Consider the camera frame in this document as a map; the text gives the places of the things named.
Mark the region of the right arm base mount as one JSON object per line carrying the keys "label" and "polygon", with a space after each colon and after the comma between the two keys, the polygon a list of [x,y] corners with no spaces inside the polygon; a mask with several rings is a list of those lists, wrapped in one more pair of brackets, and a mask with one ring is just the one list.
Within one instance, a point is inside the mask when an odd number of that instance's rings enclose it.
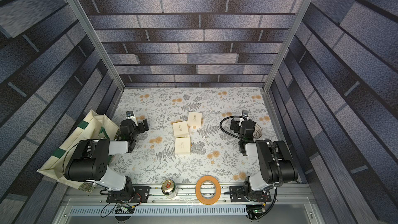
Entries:
{"label": "right arm base mount", "polygon": [[224,194],[230,196],[231,202],[268,203],[272,201],[269,191],[252,191],[246,186],[230,186],[229,192],[225,192]]}

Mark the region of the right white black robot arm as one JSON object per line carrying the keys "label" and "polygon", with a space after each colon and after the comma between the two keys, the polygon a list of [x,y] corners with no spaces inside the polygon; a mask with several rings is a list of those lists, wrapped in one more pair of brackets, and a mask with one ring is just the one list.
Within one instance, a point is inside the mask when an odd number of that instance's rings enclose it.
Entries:
{"label": "right white black robot arm", "polygon": [[269,191],[284,183],[296,181],[298,172],[291,153],[283,141],[255,140],[257,124],[250,120],[233,118],[230,130],[238,137],[239,152],[246,157],[257,158],[259,172],[245,178],[241,187],[230,187],[232,202],[267,202]]}

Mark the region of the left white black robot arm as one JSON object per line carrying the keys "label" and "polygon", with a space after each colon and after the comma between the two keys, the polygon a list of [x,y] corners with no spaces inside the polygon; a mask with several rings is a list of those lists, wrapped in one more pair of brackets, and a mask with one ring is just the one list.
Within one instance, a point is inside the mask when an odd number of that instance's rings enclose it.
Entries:
{"label": "left white black robot arm", "polygon": [[121,122],[121,140],[111,140],[105,129],[101,129],[100,134],[104,136],[102,139],[79,141],[68,164],[63,167],[65,178],[105,188],[107,203],[129,203],[134,199],[142,201],[143,198],[133,186],[130,177],[111,169],[108,166],[108,158],[131,153],[138,135],[148,130],[147,119],[136,123],[129,118]]}

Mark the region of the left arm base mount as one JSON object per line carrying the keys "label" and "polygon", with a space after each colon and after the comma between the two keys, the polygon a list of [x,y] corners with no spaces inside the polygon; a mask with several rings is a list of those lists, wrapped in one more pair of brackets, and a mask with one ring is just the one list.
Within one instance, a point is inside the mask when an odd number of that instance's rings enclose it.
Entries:
{"label": "left arm base mount", "polygon": [[149,186],[127,186],[121,191],[110,191],[108,193],[107,203],[147,203]]}

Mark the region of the cream drawer jewelry box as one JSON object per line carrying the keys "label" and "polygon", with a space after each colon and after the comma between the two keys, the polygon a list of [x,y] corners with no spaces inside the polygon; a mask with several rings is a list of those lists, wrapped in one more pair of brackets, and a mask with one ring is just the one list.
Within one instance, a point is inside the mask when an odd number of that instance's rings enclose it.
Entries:
{"label": "cream drawer jewelry box", "polygon": [[175,140],[175,154],[189,155],[191,153],[191,138],[176,138]]}

